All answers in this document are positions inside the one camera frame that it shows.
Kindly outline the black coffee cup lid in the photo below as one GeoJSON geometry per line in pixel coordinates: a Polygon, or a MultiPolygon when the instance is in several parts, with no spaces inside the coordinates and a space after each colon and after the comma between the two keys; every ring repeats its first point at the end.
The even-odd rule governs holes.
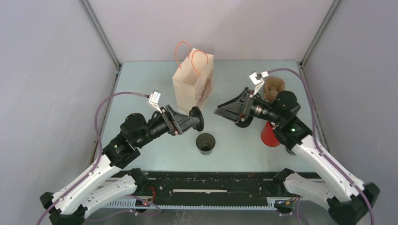
{"type": "Polygon", "coordinates": [[[192,127],[194,130],[201,132],[204,130],[204,118],[202,115],[201,110],[197,107],[194,106],[189,112],[189,115],[193,118],[195,118],[195,125],[192,127]]]}

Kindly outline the dark takeout coffee cup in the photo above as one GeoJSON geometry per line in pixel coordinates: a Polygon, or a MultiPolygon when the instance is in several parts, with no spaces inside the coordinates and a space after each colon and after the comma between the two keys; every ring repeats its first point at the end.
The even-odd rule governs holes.
{"type": "Polygon", "coordinates": [[[216,145],[216,140],[213,135],[202,133],[196,138],[195,144],[202,155],[209,155],[216,145]]]}

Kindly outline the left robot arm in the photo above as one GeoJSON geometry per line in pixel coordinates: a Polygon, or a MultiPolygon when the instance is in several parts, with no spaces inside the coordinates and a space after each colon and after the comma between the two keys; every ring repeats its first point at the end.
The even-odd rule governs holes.
{"type": "Polygon", "coordinates": [[[185,115],[166,105],[153,115],[150,120],[140,113],[127,116],[120,125],[120,133],[104,147],[93,164],[62,190],[45,192],[40,197],[51,224],[81,225],[93,212],[120,197],[145,194],[149,179],[139,168],[127,171],[105,187],[100,185],[138,158],[139,149],[161,135],[176,136],[191,128],[204,129],[203,115],[196,106],[185,115]]]}

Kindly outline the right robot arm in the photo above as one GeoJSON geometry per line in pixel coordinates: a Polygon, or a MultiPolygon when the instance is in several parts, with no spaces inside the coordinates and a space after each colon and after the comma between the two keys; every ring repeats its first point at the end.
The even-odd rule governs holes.
{"type": "Polygon", "coordinates": [[[250,118],[273,123],[278,142],[308,162],[323,179],[323,183],[317,183],[284,169],[273,183],[274,192],[279,196],[299,195],[326,209],[337,224],[355,225],[372,214],[380,189],[374,183],[364,183],[333,158],[297,117],[299,109],[293,92],[281,91],[273,102],[267,102],[245,88],[234,99],[218,105],[214,113],[236,124],[250,118]]]}

